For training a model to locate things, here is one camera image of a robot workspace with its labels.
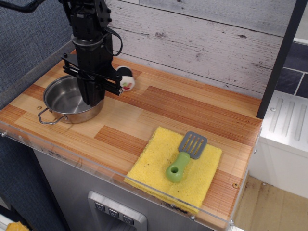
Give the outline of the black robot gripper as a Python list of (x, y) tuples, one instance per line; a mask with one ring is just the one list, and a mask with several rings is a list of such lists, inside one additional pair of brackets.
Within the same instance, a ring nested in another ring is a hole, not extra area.
[(77, 78), (79, 91), (87, 105), (96, 106), (104, 99), (105, 92), (121, 95), (122, 76), (113, 68), (113, 42), (72, 40), (75, 54), (64, 53), (64, 71)]

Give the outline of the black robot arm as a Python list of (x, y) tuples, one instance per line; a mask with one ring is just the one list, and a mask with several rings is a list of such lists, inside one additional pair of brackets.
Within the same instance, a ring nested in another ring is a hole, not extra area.
[(77, 78), (83, 101), (96, 106), (105, 92), (122, 93), (122, 76), (112, 67), (112, 36), (108, 27), (111, 10), (103, 0), (62, 0), (60, 2), (72, 27), (76, 54), (64, 54), (64, 71)]

